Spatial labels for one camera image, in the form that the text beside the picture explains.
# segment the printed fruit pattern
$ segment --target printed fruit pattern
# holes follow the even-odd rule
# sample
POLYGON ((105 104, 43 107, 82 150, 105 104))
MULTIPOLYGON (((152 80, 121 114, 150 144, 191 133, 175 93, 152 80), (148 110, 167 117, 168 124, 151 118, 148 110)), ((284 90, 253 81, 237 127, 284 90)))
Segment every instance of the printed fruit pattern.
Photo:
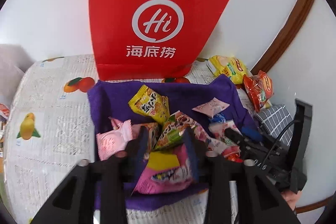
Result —
POLYGON ((162 83, 190 83, 190 81, 185 77, 165 78, 165 79, 162 80, 162 83))
POLYGON ((44 62, 52 62, 52 61, 54 61, 54 60, 56 60, 56 59, 60 59, 60 58, 64 58, 64 56, 56 57, 56 58, 46 59, 46 60, 43 60, 42 63, 44 63, 44 62))
POLYGON ((28 113, 20 125, 20 132, 16 138, 29 140, 31 137, 41 138, 40 134, 35 128, 35 115, 33 113, 28 113))
POLYGON ((81 92, 88 92, 90 88, 95 85, 94 79, 91 77, 77 77, 67 82, 63 88, 64 92, 71 93, 76 90, 80 90, 81 92))
POLYGON ((197 60, 198 62, 205 62, 205 61, 208 61, 208 59, 201 58, 201 57, 196 58, 196 60, 197 60))

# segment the gray checkered cushion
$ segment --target gray checkered cushion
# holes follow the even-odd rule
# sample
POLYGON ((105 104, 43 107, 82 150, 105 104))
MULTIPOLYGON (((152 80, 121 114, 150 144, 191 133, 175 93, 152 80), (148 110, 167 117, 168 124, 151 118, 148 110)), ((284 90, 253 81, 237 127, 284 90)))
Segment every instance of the gray checkered cushion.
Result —
MULTIPOLYGON (((268 135, 276 138, 281 131, 293 119, 285 105, 274 105, 268 109, 263 109, 259 113, 254 114, 261 124, 263 130, 268 135)), ((293 136, 293 126, 291 126, 280 139, 285 145, 290 145, 293 136)))

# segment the black cable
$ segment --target black cable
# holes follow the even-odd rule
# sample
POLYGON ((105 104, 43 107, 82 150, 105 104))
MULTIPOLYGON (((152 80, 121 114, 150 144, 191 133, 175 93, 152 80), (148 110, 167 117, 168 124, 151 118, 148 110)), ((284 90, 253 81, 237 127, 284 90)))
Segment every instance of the black cable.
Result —
POLYGON ((271 151, 274 149, 275 145, 277 144, 278 140, 281 139, 281 137, 285 134, 285 132, 296 122, 299 122, 299 120, 293 120, 291 121, 288 125, 285 126, 285 128, 281 131, 281 133, 279 134, 279 136, 275 139, 272 147, 268 150, 265 158, 262 160, 261 164, 259 165, 259 168, 262 168, 265 164, 266 159, 269 157, 269 154, 271 153, 271 151))

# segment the blue package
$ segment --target blue package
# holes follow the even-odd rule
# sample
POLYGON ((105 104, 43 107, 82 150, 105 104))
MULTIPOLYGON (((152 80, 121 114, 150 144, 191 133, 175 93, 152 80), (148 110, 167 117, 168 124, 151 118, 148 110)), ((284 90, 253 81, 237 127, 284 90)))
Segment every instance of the blue package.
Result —
POLYGON ((223 112, 219 112, 218 114, 214 115, 214 117, 211 119, 209 118, 210 123, 212 122, 220 122, 220 123, 224 123, 226 122, 226 119, 223 115, 223 112))
POLYGON ((249 137, 253 141, 256 142, 262 142, 263 141, 263 136, 256 130, 248 128, 248 127, 243 127, 241 129, 241 132, 243 135, 249 137))

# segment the yellow pear print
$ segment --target yellow pear print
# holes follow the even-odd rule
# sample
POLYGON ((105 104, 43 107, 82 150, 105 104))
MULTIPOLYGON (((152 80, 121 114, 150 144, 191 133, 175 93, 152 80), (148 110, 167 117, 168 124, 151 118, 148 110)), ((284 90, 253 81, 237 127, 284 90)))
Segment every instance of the yellow pear print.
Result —
POLYGON ((35 115, 33 113, 28 113, 20 125, 20 132, 16 138, 29 140, 31 137, 41 138, 35 128, 35 115))

